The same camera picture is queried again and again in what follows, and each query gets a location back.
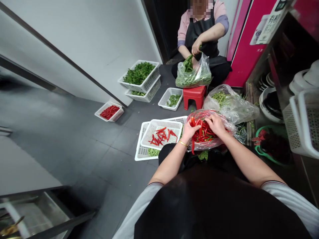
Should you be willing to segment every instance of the bracelet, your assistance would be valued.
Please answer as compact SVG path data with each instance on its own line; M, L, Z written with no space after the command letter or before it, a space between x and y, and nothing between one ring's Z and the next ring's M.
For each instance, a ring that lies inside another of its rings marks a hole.
M188 148L188 145L183 143L182 141L179 141L182 145L184 145L186 148Z

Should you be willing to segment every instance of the apron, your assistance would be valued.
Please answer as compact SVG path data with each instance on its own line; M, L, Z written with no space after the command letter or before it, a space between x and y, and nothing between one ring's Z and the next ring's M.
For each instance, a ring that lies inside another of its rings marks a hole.
M201 164L154 196L135 224L134 239L144 238L311 237L297 214L271 194Z
M197 40L200 34L210 29L215 25L214 19L214 7L211 11L211 18L209 20L204 21L204 19L194 22L193 18L190 18L189 26L186 32L185 46L192 52L192 46L194 42ZM219 56L218 50L218 40L205 42L202 44L201 51L209 56L209 67L212 68L214 66L227 63L227 58L223 56ZM202 57L201 54L195 56L196 60L200 60Z

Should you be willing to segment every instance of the stack of plates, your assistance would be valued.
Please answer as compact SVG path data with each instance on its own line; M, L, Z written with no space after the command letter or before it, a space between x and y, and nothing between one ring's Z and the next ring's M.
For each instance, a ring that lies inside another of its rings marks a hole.
M262 74L260 77L260 80L258 82L258 89L260 89L261 91L264 91L266 88L272 88L275 87L273 81L272 81L272 75L271 73L266 74Z
M269 120L284 123L276 88L266 88L259 97L259 105Z

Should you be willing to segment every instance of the clear plastic bag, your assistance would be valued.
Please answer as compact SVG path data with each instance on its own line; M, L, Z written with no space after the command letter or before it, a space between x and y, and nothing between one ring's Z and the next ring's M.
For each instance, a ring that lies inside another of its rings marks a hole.
M191 72L186 71L185 63L178 63L175 84L180 88L194 88L209 85L212 82L212 73L209 69L209 57L202 53L198 65Z
M212 98L221 91L225 93L225 100L222 105ZM259 108L257 106L242 99L229 85L225 84L217 86L208 94L204 101L203 109L216 110L235 125L255 120L259 116Z
M236 127L237 127L237 132L234 135L234 137L242 144L245 144L247 139L247 131L246 131L246 127L244 123L236 125Z
M223 122L225 128L227 130L229 130L229 133L231 135L234 136L236 134L236 132L237 132L237 127L235 125L233 125L232 123L229 123L224 116L216 113L213 110L197 110L197 111L194 111L193 113L191 113L187 117L187 122L192 117L194 117L195 121L197 121L198 119L208 118L209 116L214 115L214 114L218 115L222 119L222 122ZM223 141L220 138L215 138L212 141L208 141L208 142L201 142L201 143L195 142L194 150L195 151L203 151L203 150L207 150L207 149L218 147L219 145L222 145L222 144L223 144Z

